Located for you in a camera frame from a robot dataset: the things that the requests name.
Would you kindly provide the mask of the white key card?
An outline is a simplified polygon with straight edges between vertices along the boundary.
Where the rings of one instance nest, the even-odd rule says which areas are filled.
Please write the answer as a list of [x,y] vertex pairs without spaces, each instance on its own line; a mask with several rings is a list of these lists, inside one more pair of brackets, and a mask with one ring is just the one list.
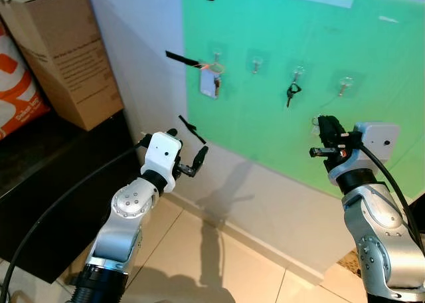
[[220,88],[220,73],[210,69],[203,69],[199,75],[199,90],[203,96],[218,99]]

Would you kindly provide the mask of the black head key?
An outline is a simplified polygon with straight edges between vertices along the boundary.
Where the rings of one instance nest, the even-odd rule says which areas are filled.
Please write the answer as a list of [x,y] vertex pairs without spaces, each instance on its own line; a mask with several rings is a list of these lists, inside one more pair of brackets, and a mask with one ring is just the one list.
[[297,82],[292,82],[286,89],[286,108],[289,108],[295,94],[301,92],[301,86]]

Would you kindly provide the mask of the brown cardboard pillow box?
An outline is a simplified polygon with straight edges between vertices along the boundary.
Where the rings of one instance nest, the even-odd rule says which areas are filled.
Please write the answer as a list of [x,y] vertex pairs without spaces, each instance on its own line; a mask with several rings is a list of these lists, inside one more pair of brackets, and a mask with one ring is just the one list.
[[90,0],[0,0],[0,17],[61,118],[88,131],[124,109]]

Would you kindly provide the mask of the black glossy table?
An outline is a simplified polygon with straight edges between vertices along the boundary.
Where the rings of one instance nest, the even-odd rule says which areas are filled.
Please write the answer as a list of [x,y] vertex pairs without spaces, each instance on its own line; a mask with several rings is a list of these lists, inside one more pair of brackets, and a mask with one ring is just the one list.
[[89,131],[49,112],[0,140],[0,258],[12,258],[48,213],[16,270],[49,284],[60,278],[93,243],[116,191],[139,175],[131,145],[124,112]]

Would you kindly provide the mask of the orange white shopping bag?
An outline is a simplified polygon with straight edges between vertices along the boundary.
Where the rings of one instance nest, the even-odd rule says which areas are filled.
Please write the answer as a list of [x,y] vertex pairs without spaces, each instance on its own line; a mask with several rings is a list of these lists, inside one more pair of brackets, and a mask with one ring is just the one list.
[[48,112],[33,73],[0,22],[0,140]]

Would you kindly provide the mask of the clear adhesive wall hook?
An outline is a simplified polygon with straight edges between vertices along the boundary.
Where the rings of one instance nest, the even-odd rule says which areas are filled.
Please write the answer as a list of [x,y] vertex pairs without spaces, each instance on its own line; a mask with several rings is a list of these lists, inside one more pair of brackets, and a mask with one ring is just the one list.
[[262,50],[250,49],[246,54],[246,69],[252,74],[257,74],[264,65],[268,54]]
[[303,64],[297,65],[292,69],[292,84],[300,87],[299,79],[306,73],[306,66]]
[[337,96],[343,97],[346,91],[351,90],[359,81],[361,81],[361,77],[359,77],[356,72],[349,71],[339,71],[337,72],[338,77],[338,91]]
[[215,73],[225,73],[226,67],[222,65],[222,55],[227,51],[227,45],[218,41],[209,42],[209,53],[212,55],[207,69]]

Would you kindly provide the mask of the green wall board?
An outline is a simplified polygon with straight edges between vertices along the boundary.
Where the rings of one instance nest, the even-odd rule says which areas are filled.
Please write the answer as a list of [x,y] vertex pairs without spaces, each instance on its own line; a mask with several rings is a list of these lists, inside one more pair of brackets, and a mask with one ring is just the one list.
[[[182,56],[207,69],[209,42],[227,45],[218,99],[199,90],[200,72],[186,75],[187,113],[207,141],[308,187],[338,194],[319,158],[313,118],[397,124],[400,135],[385,163],[404,196],[424,191],[424,0],[353,0],[351,9],[303,0],[182,0]],[[380,21],[379,15],[400,23]],[[250,49],[268,58],[246,69]],[[286,108],[292,69],[303,64],[301,92]],[[337,72],[361,81],[337,96]]]

